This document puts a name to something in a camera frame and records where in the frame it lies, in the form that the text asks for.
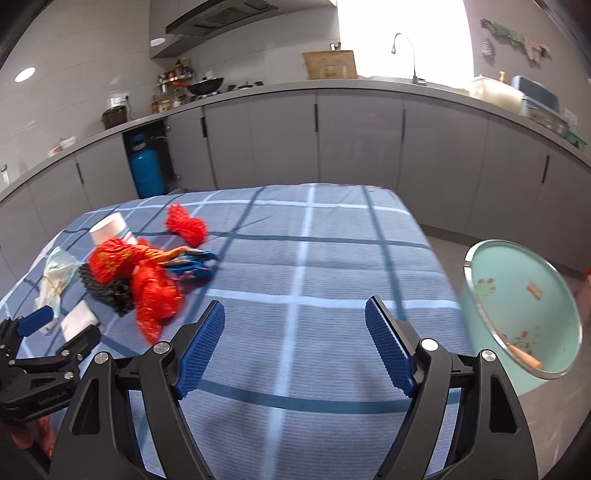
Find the blue gas cylinder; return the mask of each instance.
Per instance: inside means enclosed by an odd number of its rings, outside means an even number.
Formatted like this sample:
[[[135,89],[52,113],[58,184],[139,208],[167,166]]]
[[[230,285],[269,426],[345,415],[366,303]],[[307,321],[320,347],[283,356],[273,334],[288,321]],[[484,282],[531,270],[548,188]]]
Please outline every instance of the blue gas cylinder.
[[[134,153],[129,158],[129,166],[139,198],[145,199],[166,194],[166,185],[160,170],[158,154],[154,150],[146,148],[144,134],[134,135],[131,137],[131,142],[131,149]]]

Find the gray wall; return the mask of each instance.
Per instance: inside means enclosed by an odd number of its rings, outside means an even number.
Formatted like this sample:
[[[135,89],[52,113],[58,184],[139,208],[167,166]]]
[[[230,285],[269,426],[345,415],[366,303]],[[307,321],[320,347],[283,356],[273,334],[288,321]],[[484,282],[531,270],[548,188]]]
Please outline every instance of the gray wall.
[[[308,79],[301,54],[330,50],[330,44],[338,41],[337,9],[315,8],[230,30],[184,56],[191,59],[198,77],[212,71],[226,84],[299,82]]]
[[[504,70],[509,78],[523,75],[540,82],[558,96],[562,108],[566,107],[577,115],[578,133],[591,144],[589,77],[579,55],[552,20],[533,0],[464,0],[464,4],[472,36],[475,74],[498,78],[499,71]],[[485,36],[485,29],[480,26],[481,18],[498,22],[548,45],[552,59],[541,59],[539,65],[532,63],[522,50],[513,49],[507,42],[499,41],[490,34],[496,57],[494,60],[487,59],[480,50],[480,41]]]
[[[0,70],[0,165],[11,181],[60,138],[103,130],[113,93],[129,92],[135,118],[150,113],[161,69],[149,19],[150,0],[54,0],[33,21]],[[35,75],[14,82],[29,66]]]

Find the range hood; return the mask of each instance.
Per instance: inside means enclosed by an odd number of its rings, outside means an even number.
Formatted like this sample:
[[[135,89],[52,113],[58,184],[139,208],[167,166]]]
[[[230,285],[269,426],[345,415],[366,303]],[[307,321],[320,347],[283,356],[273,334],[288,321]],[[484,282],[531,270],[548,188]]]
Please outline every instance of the range hood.
[[[265,0],[206,0],[167,25],[166,33],[199,37],[205,41],[280,13]]]

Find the white cup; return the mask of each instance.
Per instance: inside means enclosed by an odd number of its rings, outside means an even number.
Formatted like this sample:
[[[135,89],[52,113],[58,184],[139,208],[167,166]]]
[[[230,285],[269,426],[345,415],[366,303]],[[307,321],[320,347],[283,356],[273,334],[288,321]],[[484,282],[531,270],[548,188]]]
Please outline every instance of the white cup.
[[[109,238],[118,237],[125,243],[136,245],[137,239],[134,233],[129,230],[125,219],[120,212],[113,213],[106,218],[103,218],[99,223],[90,229],[90,236],[95,245],[100,245]]]

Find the electrical outlet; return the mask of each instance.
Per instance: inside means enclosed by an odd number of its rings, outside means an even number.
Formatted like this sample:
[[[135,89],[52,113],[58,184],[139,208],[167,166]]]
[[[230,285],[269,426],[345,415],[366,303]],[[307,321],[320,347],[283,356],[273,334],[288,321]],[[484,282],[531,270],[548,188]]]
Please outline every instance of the electrical outlet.
[[[129,92],[117,93],[115,95],[111,95],[111,98],[109,98],[109,107],[113,108],[114,106],[124,104],[125,100],[128,96],[129,96]]]

